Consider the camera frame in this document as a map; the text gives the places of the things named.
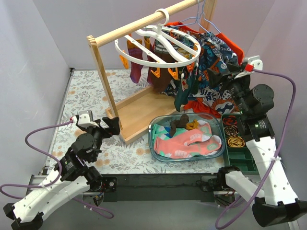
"transparent tray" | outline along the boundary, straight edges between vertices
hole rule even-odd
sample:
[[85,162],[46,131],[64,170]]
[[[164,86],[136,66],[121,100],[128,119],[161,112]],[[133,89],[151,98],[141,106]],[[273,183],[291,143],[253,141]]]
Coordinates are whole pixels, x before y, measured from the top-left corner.
[[219,150],[217,151],[217,153],[214,154],[214,155],[196,156],[196,157],[181,158],[181,159],[172,159],[172,158],[163,157],[163,156],[157,154],[154,151],[154,141],[153,141],[153,137],[152,137],[152,126],[154,124],[158,124],[158,125],[161,125],[161,126],[170,127],[171,121],[179,120],[180,117],[182,116],[182,114],[173,114],[173,115],[166,115],[166,116],[158,116],[150,122],[149,127],[148,127],[148,144],[149,144],[149,148],[150,148],[150,152],[151,152],[152,156],[154,158],[156,158],[157,160],[162,161],[162,162],[199,161],[199,160],[206,160],[206,159],[216,158],[216,157],[221,156],[223,154],[224,150],[225,150],[225,140],[224,140],[222,130],[221,130],[221,127],[220,127],[220,122],[215,117],[213,117],[211,114],[190,113],[190,114],[186,114],[186,115],[189,116],[190,122],[192,122],[194,119],[196,119],[196,120],[206,121],[210,124],[212,135],[217,135],[222,140],[222,145],[219,148]]

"pink sock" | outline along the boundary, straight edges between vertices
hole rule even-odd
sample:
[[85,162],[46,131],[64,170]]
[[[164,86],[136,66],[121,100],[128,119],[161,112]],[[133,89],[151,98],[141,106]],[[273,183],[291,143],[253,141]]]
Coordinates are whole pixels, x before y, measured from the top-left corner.
[[201,132],[199,129],[192,129],[185,133],[182,133],[178,136],[175,136],[171,139],[169,139],[169,144],[181,144],[181,145],[189,145],[193,142],[201,142],[206,141],[210,138],[210,136],[205,135],[203,132]]
[[191,145],[184,145],[171,140],[172,138],[168,140],[157,138],[154,150],[161,156],[179,159],[189,158],[196,155],[209,155],[214,151],[217,151],[222,144],[221,139],[216,135],[211,136],[204,142],[195,142]]

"wooden clothes rack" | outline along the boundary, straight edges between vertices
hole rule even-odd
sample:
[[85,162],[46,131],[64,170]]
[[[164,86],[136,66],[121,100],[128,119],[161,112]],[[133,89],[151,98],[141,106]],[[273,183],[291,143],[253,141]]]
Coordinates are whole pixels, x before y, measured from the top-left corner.
[[[169,15],[173,15],[203,1],[204,0],[184,0],[166,8],[166,10]],[[206,0],[204,14],[207,20],[212,19],[215,6],[216,0]],[[147,131],[149,123],[155,117],[175,113],[174,98],[155,93],[153,88],[148,86],[119,103],[115,103],[98,48],[164,18],[165,15],[157,11],[102,36],[94,38],[90,35],[87,37],[101,83],[110,105],[110,107],[106,109],[106,114],[110,118],[119,117],[120,135],[125,140],[126,144],[130,144],[143,136]],[[201,24],[207,30],[209,29],[210,24],[205,20],[202,19]]]

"brown sock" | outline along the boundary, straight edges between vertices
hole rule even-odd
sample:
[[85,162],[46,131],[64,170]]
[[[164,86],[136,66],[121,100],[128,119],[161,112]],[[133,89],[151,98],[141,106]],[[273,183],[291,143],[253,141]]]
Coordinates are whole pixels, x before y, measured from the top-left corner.
[[[163,45],[157,41],[155,41],[154,54],[156,54],[159,58],[167,63],[175,62],[175,59],[173,59],[173,57],[166,51]],[[157,68],[152,67],[151,70],[155,72]],[[173,79],[167,68],[160,68],[160,70],[161,76],[159,78],[157,78],[151,71],[149,73],[153,82],[153,90],[155,92],[163,92]]]
[[169,131],[169,135],[173,137],[173,135],[176,133],[176,128],[186,128],[188,122],[189,116],[186,114],[183,114],[179,120],[171,121],[171,130]]

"green organizer tray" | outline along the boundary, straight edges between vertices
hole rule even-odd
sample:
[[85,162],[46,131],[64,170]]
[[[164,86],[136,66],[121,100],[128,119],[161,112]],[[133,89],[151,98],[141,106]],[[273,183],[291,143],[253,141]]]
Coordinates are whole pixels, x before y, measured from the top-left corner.
[[[235,116],[236,118],[240,117],[240,114],[224,114],[221,117],[221,123],[223,128],[224,139],[226,140],[227,135],[224,132],[223,118],[228,116]],[[255,161],[250,151],[246,146],[241,148],[229,147],[226,141],[226,151],[224,152],[224,162],[225,166],[234,165],[238,167],[243,174],[248,175],[259,175]]]

